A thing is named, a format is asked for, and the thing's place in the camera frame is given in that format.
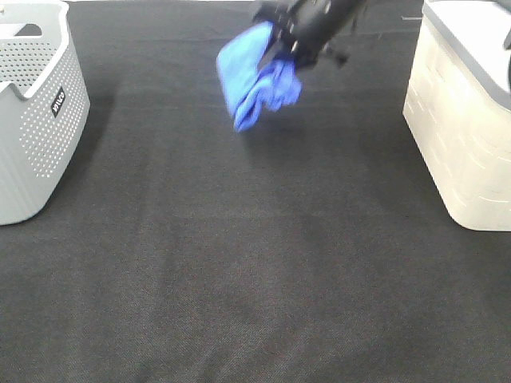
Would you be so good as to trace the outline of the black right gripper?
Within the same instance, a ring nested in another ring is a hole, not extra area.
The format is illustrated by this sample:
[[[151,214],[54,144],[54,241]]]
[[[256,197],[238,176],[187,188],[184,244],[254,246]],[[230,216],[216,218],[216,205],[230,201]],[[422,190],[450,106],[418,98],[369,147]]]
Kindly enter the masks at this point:
[[[257,69],[275,59],[289,60],[297,69],[312,68],[321,57],[345,65],[349,53],[332,48],[331,40],[346,26],[356,30],[366,9],[367,2],[359,0],[261,2],[252,21],[270,22],[271,33]]]

